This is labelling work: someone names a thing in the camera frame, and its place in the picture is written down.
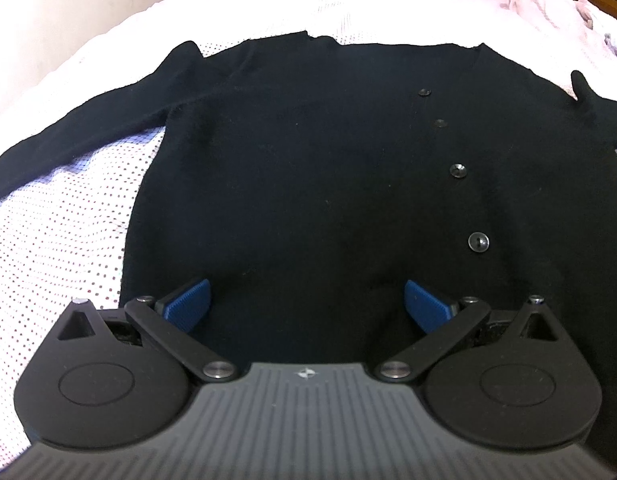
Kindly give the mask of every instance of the black cardigan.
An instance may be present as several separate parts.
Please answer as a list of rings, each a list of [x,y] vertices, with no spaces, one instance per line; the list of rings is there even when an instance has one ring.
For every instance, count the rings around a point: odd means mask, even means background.
[[[577,101],[484,45],[188,42],[8,150],[0,198],[166,124],[120,304],[201,275],[194,335],[234,362],[375,364],[421,336],[408,279],[494,308],[541,294],[602,383],[589,441],[617,464],[617,103],[572,81]]]

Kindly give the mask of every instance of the blue gripper pad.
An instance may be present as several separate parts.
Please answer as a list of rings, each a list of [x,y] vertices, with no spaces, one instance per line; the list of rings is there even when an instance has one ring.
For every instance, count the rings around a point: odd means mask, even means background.
[[[183,332],[191,332],[210,308],[210,282],[195,281],[157,301],[155,310]]]
[[[411,280],[404,286],[404,306],[409,316],[427,334],[453,318],[453,310],[426,289]]]

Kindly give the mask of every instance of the white bed sheet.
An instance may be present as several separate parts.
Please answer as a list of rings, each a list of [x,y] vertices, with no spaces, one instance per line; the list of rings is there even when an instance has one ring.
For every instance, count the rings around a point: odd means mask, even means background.
[[[543,10],[553,3],[533,1]],[[301,30],[342,44],[486,43],[571,94],[570,72],[581,70],[598,94],[617,100],[617,59],[598,50],[595,38],[578,40],[583,32],[577,26],[556,27],[548,12],[546,23],[537,13],[525,19],[518,12],[522,7],[511,8],[515,5],[511,0],[165,0],[89,41],[26,92],[0,118],[0,154],[89,98],[153,72],[183,41],[193,40],[209,56],[246,39]],[[87,296],[101,308],[118,306],[128,215],[162,135],[162,129],[143,132],[102,148],[0,203],[0,468],[29,445],[12,402],[28,356],[71,298]]]

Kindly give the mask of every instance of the gray ribbed plate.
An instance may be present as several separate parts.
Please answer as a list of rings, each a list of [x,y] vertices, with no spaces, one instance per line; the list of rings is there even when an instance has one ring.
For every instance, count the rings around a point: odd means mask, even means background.
[[[612,477],[575,445],[522,455],[464,442],[440,427],[409,387],[380,383],[357,364],[254,364],[240,380],[204,386],[185,416],[141,444],[75,452],[37,443],[0,474],[0,480]]]

